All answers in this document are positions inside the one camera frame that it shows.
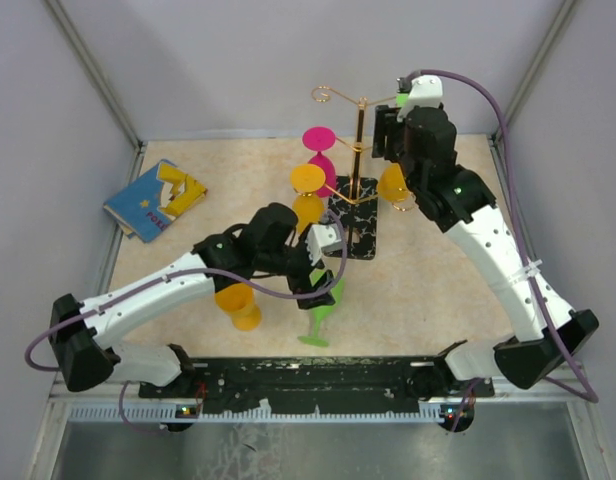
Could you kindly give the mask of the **green wine glass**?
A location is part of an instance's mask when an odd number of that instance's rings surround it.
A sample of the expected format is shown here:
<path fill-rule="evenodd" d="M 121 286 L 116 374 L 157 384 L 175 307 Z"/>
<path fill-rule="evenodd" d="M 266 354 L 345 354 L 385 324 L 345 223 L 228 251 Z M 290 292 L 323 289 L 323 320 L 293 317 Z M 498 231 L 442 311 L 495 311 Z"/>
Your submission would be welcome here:
<path fill-rule="evenodd" d="M 395 97 L 396 106 L 402 108 L 408 100 L 408 93 L 398 93 Z"/>
<path fill-rule="evenodd" d="M 305 345 L 326 348 L 329 346 L 327 339 L 321 336 L 320 331 L 325 320 L 330 317 L 341 303 L 343 291 L 345 288 L 345 280 L 340 280 L 337 285 L 330 291 L 334 298 L 333 305 L 319 306 L 309 311 L 311 317 L 311 327 L 308 335 L 301 335 L 297 340 Z"/>

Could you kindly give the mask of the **orange wine glass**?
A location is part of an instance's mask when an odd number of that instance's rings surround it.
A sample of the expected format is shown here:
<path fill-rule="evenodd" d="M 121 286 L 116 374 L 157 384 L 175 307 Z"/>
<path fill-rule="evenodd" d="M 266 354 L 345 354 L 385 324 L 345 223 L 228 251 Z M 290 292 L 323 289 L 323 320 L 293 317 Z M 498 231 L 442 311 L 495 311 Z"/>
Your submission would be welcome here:
<path fill-rule="evenodd" d="M 391 203 L 401 203 L 409 196 L 401 168 L 391 163 L 382 173 L 378 182 L 379 196 Z"/>
<path fill-rule="evenodd" d="M 319 166 L 306 163 L 292 170 L 290 182 L 297 193 L 292 210 L 298 218 L 297 231 L 301 233 L 309 224 L 317 223 L 324 212 L 317 191 L 324 186 L 326 175 Z"/>
<path fill-rule="evenodd" d="M 216 305 L 240 331 L 252 331 L 262 321 L 262 313 L 255 301 L 254 290 L 243 283 L 233 284 L 214 294 Z"/>

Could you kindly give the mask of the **pink wine glass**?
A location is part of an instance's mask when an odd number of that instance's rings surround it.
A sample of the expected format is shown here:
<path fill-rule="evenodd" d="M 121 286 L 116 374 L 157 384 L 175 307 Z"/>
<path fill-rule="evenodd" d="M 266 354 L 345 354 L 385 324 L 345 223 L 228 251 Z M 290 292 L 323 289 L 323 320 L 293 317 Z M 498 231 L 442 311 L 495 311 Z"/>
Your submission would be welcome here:
<path fill-rule="evenodd" d="M 330 187 L 335 186 L 336 170 L 325 152 L 331 149 L 335 142 L 336 136 L 334 132 L 324 126 L 311 127 L 302 136 L 303 145 L 314 153 L 309 163 L 320 167 L 324 171 L 326 184 Z"/>

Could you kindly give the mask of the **gold wine glass rack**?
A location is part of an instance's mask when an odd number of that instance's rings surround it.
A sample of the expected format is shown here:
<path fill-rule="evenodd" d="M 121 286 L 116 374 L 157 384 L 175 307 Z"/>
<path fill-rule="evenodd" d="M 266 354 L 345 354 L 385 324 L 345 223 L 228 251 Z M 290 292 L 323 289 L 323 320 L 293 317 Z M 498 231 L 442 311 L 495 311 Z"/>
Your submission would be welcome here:
<path fill-rule="evenodd" d="M 355 105 L 356 126 L 353 140 L 348 142 L 335 136 L 335 141 L 346 146 L 353 154 L 352 166 L 347 175 L 336 175 L 335 186 L 326 188 L 331 192 L 328 207 L 333 210 L 344 226 L 348 258 L 353 260 L 373 260 L 377 252 L 377 226 L 379 206 L 379 181 L 362 176 L 362 159 L 372 150 L 371 144 L 364 142 L 365 120 L 371 106 L 401 106 L 401 94 L 369 101 L 366 97 L 350 98 L 336 89 L 320 85 L 311 91 L 317 103 L 327 103 L 332 96 L 338 96 Z"/>

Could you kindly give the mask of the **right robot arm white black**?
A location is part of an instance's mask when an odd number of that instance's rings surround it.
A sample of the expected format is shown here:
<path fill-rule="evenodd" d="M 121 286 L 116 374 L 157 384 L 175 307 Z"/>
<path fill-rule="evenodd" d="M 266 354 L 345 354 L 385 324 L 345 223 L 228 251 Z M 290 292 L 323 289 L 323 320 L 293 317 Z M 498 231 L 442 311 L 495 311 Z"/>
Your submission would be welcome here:
<path fill-rule="evenodd" d="M 372 155 L 399 166 L 424 216 L 472 261 L 506 312 L 512 332 L 448 351 L 436 387 L 458 395 L 473 378 L 502 375 L 527 390 L 575 354 L 599 327 L 575 310 L 521 253 L 497 200 L 482 178 L 457 162 L 457 130 L 442 106 L 375 109 Z"/>

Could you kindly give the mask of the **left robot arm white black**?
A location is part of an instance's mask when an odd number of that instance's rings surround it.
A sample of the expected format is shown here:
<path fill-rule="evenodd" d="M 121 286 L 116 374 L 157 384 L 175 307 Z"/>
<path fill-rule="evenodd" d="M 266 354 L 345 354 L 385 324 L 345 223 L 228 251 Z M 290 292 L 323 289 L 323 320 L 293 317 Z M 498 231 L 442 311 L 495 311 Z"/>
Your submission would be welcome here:
<path fill-rule="evenodd" d="M 90 390 L 107 381 L 143 382 L 172 395 L 189 394 L 195 368 L 179 345 L 146 347 L 125 336 L 175 307 L 245 286 L 294 300 L 301 310 L 331 305 L 340 273 L 326 271 L 313 283 L 325 253 L 342 250 L 344 229 L 331 211 L 298 227 L 292 209 L 271 203 L 247 223 L 208 236 L 162 269 L 109 293 L 78 300 L 71 293 L 52 304 L 49 344 L 71 392 Z M 257 285 L 256 274 L 285 278 L 288 290 Z"/>

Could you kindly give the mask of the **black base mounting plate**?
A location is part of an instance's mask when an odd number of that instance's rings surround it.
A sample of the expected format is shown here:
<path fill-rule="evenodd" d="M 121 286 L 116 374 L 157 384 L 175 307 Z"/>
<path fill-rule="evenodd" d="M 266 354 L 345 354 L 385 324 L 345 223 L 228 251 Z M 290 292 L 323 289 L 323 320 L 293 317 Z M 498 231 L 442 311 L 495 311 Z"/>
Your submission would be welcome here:
<path fill-rule="evenodd" d="M 143 382 L 143 399 L 202 402 L 207 414 L 248 412 L 265 400 L 274 414 L 416 413 L 469 386 L 440 356 L 194 358 L 164 387 Z"/>

